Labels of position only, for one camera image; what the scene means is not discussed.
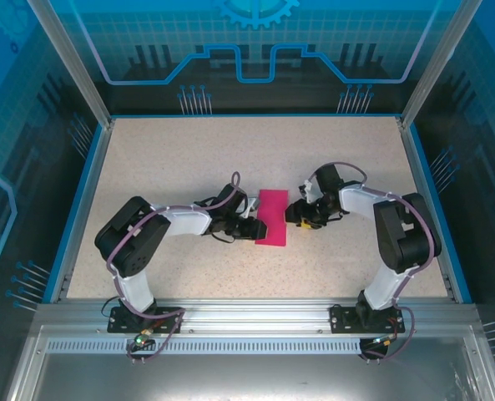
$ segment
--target pink sponge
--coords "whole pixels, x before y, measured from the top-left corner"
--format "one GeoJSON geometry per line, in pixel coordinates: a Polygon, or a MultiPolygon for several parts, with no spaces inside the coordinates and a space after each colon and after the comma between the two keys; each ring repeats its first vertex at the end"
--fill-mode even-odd
{"type": "Polygon", "coordinates": [[[257,219],[267,225],[264,240],[256,240],[256,245],[286,246],[285,211],[288,207],[287,190],[260,190],[260,206],[257,219]]]}

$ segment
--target enclosure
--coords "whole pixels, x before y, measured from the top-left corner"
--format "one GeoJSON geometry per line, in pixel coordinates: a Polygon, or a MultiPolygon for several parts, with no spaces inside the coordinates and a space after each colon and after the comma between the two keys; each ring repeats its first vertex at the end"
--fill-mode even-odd
{"type": "Polygon", "coordinates": [[[134,397],[495,399],[495,0],[0,3],[0,399],[134,397]],[[397,358],[331,332],[381,264],[353,214],[285,246],[165,238],[149,287],[186,313],[124,358],[93,241],[129,198],[189,205],[238,170],[290,204],[336,160],[423,195],[442,243],[397,358]]]}

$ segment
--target speckled work surface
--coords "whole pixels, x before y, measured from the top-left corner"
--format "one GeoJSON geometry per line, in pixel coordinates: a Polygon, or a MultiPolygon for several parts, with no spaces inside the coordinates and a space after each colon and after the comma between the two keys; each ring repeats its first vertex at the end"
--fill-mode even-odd
{"type": "MultiPolygon", "coordinates": [[[[118,119],[68,297],[115,295],[93,239],[130,197],[187,205],[217,195],[238,170],[249,195],[285,189],[295,201],[297,186],[334,160],[359,165],[373,188],[416,190],[392,117],[118,119]]],[[[344,180],[359,178],[340,172],[344,180]]],[[[286,247],[165,238],[146,272],[155,297],[355,297],[380,263],[373,221],[346,216],[319,231],[290,225],[286,247]]],[[[436,261],[403,296],[446,296],[436,261]]]]}

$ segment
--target gear graphic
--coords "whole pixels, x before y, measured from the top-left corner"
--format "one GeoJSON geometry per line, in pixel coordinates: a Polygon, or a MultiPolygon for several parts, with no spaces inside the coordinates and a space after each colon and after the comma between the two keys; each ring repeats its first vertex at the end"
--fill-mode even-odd
{"type": "Polygon", "coordinates": [[[14,42],[19,42],[28,28],[26,0],[0,0],[0,29],[14,42]]]}
{"type": "Polygon", "coordinates": [[[240,23],[258,29],[260,25],[269,28],[280,23],[283,16],[291,15],[291,8],[299,6],[299,0],[215,0],[221,10],[221,17],[228,17],[231,23],[240,23]]]}

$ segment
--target black bracket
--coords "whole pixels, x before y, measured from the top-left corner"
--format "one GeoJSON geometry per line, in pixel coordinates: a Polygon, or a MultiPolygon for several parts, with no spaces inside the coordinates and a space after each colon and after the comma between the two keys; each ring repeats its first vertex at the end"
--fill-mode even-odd
{"type": "Polygon", "coordinates": [[[405,332],[405,322],[400,310],[394,307],[375,311],[375,322],[368,327],[361,323],[356,307],[343,307],[335,305],[329,309],[331,332],[333,334],[390,334],[394,333],[394,327],[390,319],[397,322],[397,332],[405,332]]]}
{"type": "MultiPolygon", "coordinates": [[[[179,307],[157,307],[154,314],[161,315],[165,313],[178,311],[179,307]]],[[[113,307],[110,311],[107,332],[114,333],[131,333],[137,334],[146,328],[152,328],[153,333],[169,334],[179,316],[172,316],[163,321],[143,319],[135,316],[126,307],[113,307]]],[[[180,332],[180,326],[174,330],[180,332]]]]}

